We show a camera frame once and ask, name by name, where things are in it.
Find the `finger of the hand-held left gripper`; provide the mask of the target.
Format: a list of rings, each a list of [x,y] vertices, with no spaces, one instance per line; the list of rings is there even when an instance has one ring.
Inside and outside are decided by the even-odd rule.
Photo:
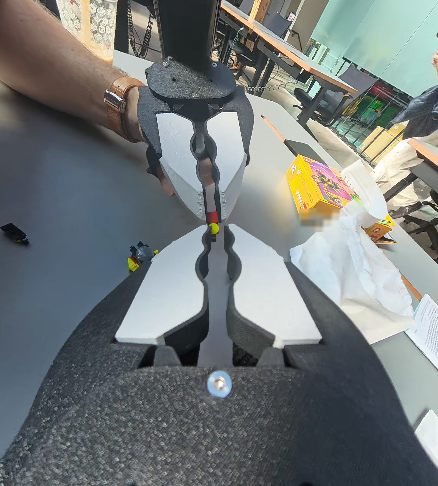
[[[238,114],[216,114],[207,120],[207,134],[214,148],[217,213],[220,221],[225,222],[239,197],[246,168]]]
[[[157,113],[161,143],[160,164],[175,195],[199,220],[206,220],[204,189],[198,177],[198,160],[191,149],[193,122],[177,113]]]

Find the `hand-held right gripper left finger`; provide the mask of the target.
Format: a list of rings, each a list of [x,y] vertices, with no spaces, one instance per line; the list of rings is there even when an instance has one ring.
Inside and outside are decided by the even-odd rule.
[[[199,226],[159,252],[115,333],[119,343],[198,346],[209,330],[208,254],[212,235]]]

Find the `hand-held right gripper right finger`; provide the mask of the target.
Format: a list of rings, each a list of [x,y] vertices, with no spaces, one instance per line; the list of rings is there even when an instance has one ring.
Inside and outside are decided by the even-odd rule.
[[[272,247],[235,224],[224,227],[228,336],[243,349],[283,349],[321,339],[289,270]]]

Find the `black red yellow lego build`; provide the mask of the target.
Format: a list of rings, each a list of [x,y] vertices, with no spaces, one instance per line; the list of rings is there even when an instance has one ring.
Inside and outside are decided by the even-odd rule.
[[[131,245],[129,249],[130,256],[127,258],[127,264],[130,272],[136,271],[143,263],[151,261],[159,253],[158,250],[151,250],[142,241],[138,241],[136,245]]]

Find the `torn printed white paper bag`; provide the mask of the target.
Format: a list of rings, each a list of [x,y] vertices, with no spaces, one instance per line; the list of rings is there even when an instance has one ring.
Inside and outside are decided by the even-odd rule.
[[[373,344],[415,328],[412,298],[400,271],[365,232],[388,215],[367,164],[359,159],[340,174],[357,199],[291,248],[290,260]]]

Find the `person's left forearm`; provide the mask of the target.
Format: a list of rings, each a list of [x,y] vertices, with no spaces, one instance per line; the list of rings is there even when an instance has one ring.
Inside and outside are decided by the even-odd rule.
[[[13,90],[112,128],[104,94],[119,76],[34,1],[0,1],[0,81]]]

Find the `colourful cardboard lego box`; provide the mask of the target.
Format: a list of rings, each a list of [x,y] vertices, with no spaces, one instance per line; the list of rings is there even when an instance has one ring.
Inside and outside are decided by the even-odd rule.
[[[297,155],[286,178],[301,222],[319,226],[357,203],[358,221],[368,237],[378,246],[396,243],[389,235],[395,223],[384,196],[360,159],[339,171],[316,155]]]

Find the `black yellow lego slope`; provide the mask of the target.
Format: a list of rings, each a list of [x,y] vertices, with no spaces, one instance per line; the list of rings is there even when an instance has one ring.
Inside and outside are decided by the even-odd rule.
[[[22,231],[19,227],[17,227],[15,224],[10,222],[1,226],[0,229],[4,233],[4,235],[8,237],[10,240],[22,245],[30,244],[27,234],[24,231]]]

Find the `person's left hand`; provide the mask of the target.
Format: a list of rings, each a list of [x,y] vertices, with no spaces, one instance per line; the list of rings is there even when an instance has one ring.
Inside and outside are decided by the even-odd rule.
[[[131,87],[126,93],[126,108],[125,108],[125,121],[124,126],[128,136],[136,142],[148,143],[145,141],[143,131],[140,126],[138,118],[138,103],[140,100],[139,88],[144,87],[142,82],[138,82],[136,86]],[[165,176],[159,160],[156,158],[154,152],[150,149],[146,149],[146,157],[149,167],[147,172],[154,175],[159,179],[163,191],[167,196],[174,196],[175,192],[169,180]]]

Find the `long wood edged desk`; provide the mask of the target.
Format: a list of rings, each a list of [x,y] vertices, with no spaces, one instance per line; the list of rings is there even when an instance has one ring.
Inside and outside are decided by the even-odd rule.
[[[324,66],[317,64],[308,58],[294,46],[288,44],[282,38],[264,25],[247,16],[240,9],[228,1],[221,1],[220,17],[231,31],[238,32],[246,38],[248,33],[256,41],[259,51],[257,69],[251,81],[251,85],[245,87],[252,94],[260,96],[265,90],[274,66],[279,66],[286,71],[291,78],[299,80],[303,74],[313,77],[313,81],[320,85],[318,93],[314,96],[312,105],[301,108],[298,123],[306,128],[307,122],[316,116],[319,102],[327,91],[342,93],[346,99],[354,99],[360,92],[340,77],[330,73]]]

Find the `black office chair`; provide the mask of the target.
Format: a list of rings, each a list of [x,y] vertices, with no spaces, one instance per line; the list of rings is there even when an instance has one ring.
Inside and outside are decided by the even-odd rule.
[[[422,206],[429,206],[436,211],[437,216],[432,220],[426,221],[420,218],[410,216],[413,212],[420,210]],[[409,231],[409,234],[422,234],[426,233],[429,236],[431,246],[430,248],[436,253],[434,261],[438,264],[438,201],[424,201],[416,204],[400,207],[397,210],[390,210],[389,215],[393,219],[402,218],[405,222],[411,222],[417,225],[416,229]]]
[[[301,113],[297,116],[298,123],[306,127],[310,119],[316,120],[321,125],[329,128],[342,115],[344,110],[362,94],[366,93],[375,84],[377,79],[361,70],[353,64],[341,74],[339,79],[356,90],[355,94],[342,91],[339,87],[323,80],[319,76],[313,76],[320,85],[320,89],[314,97],[308,92],[296,88],[293,92],[300,105]]]

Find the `clear plastic cup with straw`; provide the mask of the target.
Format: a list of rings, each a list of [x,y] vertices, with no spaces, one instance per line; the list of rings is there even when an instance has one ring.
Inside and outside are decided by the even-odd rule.
[[[118,1],[56,1],[63,26],[95,56],[113,63]]]

